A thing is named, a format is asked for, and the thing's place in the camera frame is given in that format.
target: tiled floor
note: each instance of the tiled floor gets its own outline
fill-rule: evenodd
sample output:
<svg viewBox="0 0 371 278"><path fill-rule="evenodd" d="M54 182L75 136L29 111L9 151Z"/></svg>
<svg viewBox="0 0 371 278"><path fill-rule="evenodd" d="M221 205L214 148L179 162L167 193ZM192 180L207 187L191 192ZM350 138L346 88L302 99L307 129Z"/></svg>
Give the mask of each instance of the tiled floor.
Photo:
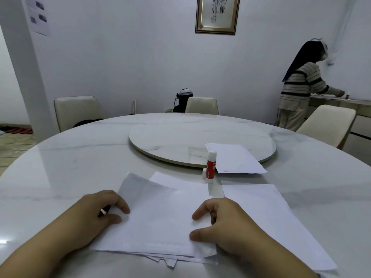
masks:
<svg viewBox="0 0 371 278"><path fill-rule="evenodd" d="M23 153L36 145L33 135L6 133L0 136L0 176Z"/></svg>

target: picture frame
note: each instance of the picture frame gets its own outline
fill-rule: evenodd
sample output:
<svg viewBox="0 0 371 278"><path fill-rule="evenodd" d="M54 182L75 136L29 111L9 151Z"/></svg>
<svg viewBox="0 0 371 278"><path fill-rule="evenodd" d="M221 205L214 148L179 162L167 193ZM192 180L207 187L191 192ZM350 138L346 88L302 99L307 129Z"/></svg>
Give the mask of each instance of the picture frame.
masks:
<svg viewBox="0 0 371 278"><path fill-rule="evenodd" d="M240 0L197 0L196 33L236 34Z"/></svg>

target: beige chair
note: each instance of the beige chair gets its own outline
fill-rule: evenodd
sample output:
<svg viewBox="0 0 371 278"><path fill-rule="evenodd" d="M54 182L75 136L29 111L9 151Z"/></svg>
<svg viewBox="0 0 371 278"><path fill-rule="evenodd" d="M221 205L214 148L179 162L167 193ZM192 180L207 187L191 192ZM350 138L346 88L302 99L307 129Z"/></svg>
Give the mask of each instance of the beige chair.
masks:
<svg viewBox="0 0 371 278"><path fill-rule="evenodd" d="M60 131L72 129L84 120L104 119L104 112L93 96L59 97L54 100Z"/></svg>
<svg viewBox="0 0 371 278"><path fill-rule="evenodd" d="M190 97L185 112L219 115L218 103L212 97Z"/></svg>
<svg viewBox="0 0 371 278"><path fill-rule="evenodd" d="M354 109L321 105L296 132L342 149L355 117Z"/></svg>

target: woman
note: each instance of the woman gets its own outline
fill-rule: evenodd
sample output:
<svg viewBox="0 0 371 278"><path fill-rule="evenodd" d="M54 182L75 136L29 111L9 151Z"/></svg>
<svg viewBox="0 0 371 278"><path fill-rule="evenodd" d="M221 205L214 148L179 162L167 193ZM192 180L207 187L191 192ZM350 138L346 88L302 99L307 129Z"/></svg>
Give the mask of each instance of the woman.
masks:
<svg viewBox="0 0 371 278"><path fill-rule="evenodd" d="M121 222L121 217L114 214L99 217L101 209L108 205L130 213L127 203L114 191L86 195L18 248L0 266L0 277L49 277L64 256L89 244L107 226ZM244 257L262 278L319 277L265 233L236 202L228 198L206 200L192 219L199 220L207 213L213 225L192 231L192 241L212 242Z"/></svg>
<svg viewBox="0 0 371 278"><path fill-rule="evenodd" d="M311 93L334 94L342 97L345 92L326 85L321 78L321 71L316 64L327 59L327 45L321 41L308 41L295 57L288 69L279 109L280 128L296 131L304 123Z"/></svg>

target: beige pants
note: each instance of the beige pants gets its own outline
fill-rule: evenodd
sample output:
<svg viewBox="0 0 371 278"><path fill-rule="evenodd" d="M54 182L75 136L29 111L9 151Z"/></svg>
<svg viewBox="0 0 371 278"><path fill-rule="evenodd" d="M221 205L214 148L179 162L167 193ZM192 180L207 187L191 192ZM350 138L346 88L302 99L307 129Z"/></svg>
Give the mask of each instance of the beige pants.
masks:
<svg viewBox="0 0 371 278"><path fill-rule="evenodd" d="M280 109L278 126L291 131L297 131L304 123L307 107L297 111Z"/></svg>

